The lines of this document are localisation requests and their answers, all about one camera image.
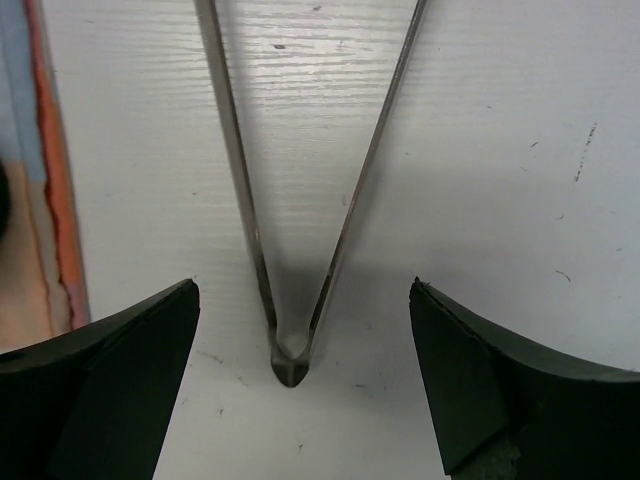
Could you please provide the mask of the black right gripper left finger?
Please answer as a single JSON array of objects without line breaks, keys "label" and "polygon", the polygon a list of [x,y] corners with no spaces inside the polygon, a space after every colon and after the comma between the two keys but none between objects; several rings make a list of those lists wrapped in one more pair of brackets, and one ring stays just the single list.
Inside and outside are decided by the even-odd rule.
[{"label": "black right gripper left finger", "polygon": [[152,478],[199,315],[187,279],[2,354],[2,478]]}]

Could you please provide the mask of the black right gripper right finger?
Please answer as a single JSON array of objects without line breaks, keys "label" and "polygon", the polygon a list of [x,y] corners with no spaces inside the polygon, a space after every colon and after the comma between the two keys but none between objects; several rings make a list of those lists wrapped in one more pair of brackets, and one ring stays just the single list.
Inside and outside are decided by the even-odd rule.
[{"label": "black right gripper right finger", "polygon": [[449,477],[638,477],[637,372],[539,344],[420,280],[409,308]]}]

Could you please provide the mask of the stainless steel serving tongs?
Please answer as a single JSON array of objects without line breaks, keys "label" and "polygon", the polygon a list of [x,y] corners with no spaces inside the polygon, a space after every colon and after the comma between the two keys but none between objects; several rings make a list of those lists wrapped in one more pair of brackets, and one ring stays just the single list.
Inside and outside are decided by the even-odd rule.
[{"label": "stainless steel serving tongs", "polygon": [[270,365],[277,380],[287,388],[293,389],[297,387],[309,373],[315,336],[326,316],[334,287],[337,285],[340,269],[347,255],[348,242],[355,231],[354,217],[357,209],[364,204],[363,192],[367,182],[373,178],[379,148],[398,93],[401,90],[403,77],[410,63],[414,45],[423,23],[423,17],[428,11],[428,5],[427,1],[415,3],[331,261],[326,270],[314,309],[309,317],[308,325],[300,335],[300,339],[303,341],[303,348],[298,352],[294,352],[286,344],[285,339],[278,334],[281,322],[278,318],[276,301],[269,278],[217,6],[214,1],[196,1],[194,3],[240,218],[267,322]]}]

